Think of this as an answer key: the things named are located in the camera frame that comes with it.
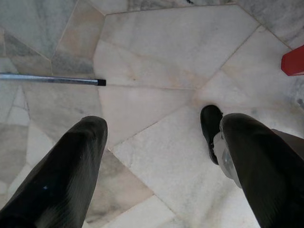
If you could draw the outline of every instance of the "marble floor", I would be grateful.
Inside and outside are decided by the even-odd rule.
[[[0,81],[0,208],[72,125],[96,115],[109,137],[85,228],[259,227],[209,159],[200,110],[216,104],[304,138],[304,78],[280,70],[303,45],[293,12],[304,4],[236,2],[0,1],[0,72],[107,80]]]

